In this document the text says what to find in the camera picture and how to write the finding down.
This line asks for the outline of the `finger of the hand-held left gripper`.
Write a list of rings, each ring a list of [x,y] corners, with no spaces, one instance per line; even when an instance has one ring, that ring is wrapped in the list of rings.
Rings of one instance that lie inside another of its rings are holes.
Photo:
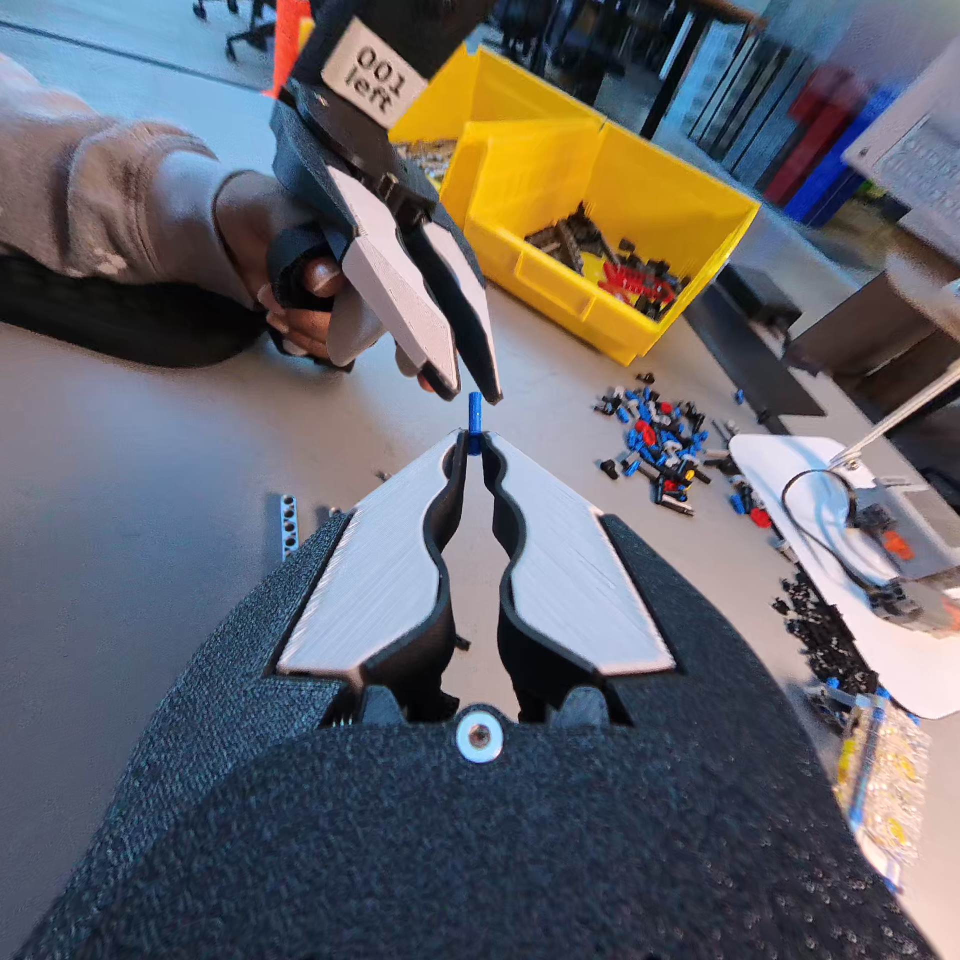
[[[460,360],[488,404],[503,397],[486,282],[473,248],[438,203],[407,231],[407,252],[448,324]]]
[[[356,226],[342,272],[414,371],[429,380],[437,396],[453,400],[461,379],[452,329],[402,245],[392,212],[361,181],[333,167],[328,172]]]

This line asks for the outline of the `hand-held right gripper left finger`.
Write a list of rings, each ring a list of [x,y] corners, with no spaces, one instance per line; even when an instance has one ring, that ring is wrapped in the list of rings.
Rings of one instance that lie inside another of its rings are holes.
[[[469,439],[456,430],[360,500],[289,631],[282,677],[390,690],[402,711],[455,712],[457,646],[442,552],[463,509]]]

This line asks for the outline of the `pile of grey beams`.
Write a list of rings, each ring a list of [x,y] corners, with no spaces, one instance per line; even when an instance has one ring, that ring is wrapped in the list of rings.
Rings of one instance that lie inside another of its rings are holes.
[[[458,146],[456,139],[417,139],[394,144],[403,160],[413,163],[440,190]]]

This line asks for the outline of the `yellow bin with grey beams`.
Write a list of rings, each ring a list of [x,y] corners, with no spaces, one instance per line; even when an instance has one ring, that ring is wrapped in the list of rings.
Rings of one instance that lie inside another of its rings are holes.
[[[458,141],[472,123],[604,118],[589,106],[485,47],[460,46],[390,129],[394,145]]]

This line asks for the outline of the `black desk mat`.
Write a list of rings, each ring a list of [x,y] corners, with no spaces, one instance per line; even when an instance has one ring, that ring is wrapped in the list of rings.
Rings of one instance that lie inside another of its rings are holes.
[[[720,289],[707,286],[684,316],[733,386],[769,432],[788,434],[784,417],[823,418],[826,411],[750,327]]]

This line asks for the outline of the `orange traffic cone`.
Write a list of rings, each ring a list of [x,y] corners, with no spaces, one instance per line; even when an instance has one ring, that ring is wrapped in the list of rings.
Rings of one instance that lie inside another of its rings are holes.
[[[271,85],[264,96],[277,99],[314,27],[311,1],[277,1],[273,24]]]

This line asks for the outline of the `pile of mixed toy pins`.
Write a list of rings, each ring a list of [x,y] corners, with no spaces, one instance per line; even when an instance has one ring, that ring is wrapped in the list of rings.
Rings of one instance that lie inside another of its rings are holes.
[[[592,410],[620,431],[621,451],[597,462],[609,480],[641,478],[656,507],[692,519],[698,491],[718,478],[726,482],[724,498],[737,516],[774,530],[762,496],[731,452],[740,432],[735,421],[709,418],[694,401],[662,394],[652,373],[639,374],[630,387],[606,388],[595,396]]]

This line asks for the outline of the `pile of black red beams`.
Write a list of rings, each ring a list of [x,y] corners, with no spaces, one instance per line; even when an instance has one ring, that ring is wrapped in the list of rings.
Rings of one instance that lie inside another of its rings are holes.
[[[644,259],[633,240],[613,246],[581,202],[567,216],[524,235],[524,241],[620,303],[661,322],[692,282],[663,259]]]

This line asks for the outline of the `yellow bin with black beams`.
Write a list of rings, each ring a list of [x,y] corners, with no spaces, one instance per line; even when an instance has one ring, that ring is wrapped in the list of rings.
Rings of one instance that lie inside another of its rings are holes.
[[[648,354],[714,280],[760,205],[620,126],[589,119],[469,122],[439,198],[486,279],[623,367]],[[628,240],[689,283],[660,319],[526,237],[582,210],[609,246]]]

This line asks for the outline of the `dark object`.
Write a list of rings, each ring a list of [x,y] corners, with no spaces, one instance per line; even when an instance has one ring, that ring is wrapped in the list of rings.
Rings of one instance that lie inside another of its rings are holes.
[[[73,278],[21,254],[1,258],[1,320],[96,354],[198,369],[249,349],[265,315],[190,284]]]

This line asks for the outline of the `black power adapter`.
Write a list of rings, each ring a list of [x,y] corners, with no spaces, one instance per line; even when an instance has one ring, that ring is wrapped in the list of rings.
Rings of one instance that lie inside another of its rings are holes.
[[[802,309],[763,270],[727,264],[716,283],[750,321],[786,333],[802,316]]]

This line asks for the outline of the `wooden background table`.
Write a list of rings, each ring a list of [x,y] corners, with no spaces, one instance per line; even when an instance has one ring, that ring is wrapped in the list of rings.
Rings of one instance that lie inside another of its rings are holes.
[[[678,33],[660,71],[661,86],[639,130],[651,141],[659,128],[681,128],[702,96],[710,101],[745,46],[766,26],[767,1],[674,2]]]

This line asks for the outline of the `grey orange toy motor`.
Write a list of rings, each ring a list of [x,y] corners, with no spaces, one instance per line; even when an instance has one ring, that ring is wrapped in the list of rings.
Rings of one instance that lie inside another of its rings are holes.
[[[959,633],[958,601],[936,584],[896,576],[866,594],[873,613],[898,627],[939,639]]]

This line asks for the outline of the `white wooden book stand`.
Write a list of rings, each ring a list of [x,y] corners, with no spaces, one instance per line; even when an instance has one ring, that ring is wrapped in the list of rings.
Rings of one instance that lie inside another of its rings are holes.
[[[846,622],[882,687],[908,711],[928,719],[958,712],[958,634],[939,638],[874,614],[866,592],[901,575],[882,548],[854,526],[854,515],[859,488],[873,486],[878,478],[898,477],[873,474],[863,462],[867,447],[958,385],[956,354],[949,346],[948,366],[936,373],[921,371],[917,387],[905,384],[906,400],[855,443],[748,434],[730,443],[731,454],[764,500],[774,528],[801,571]],[[928,478],[899,477],[924,482],[942,497]]]

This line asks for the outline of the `stack of red blue crates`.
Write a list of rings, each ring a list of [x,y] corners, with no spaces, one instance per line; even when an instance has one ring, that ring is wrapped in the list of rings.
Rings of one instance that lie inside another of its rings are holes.
[[[844,153],[903,89],[869,83],[833,64],[818,66],[787,110],[796,126],[769,170],[763,198],[797,224],[825,226],[866,182]]]

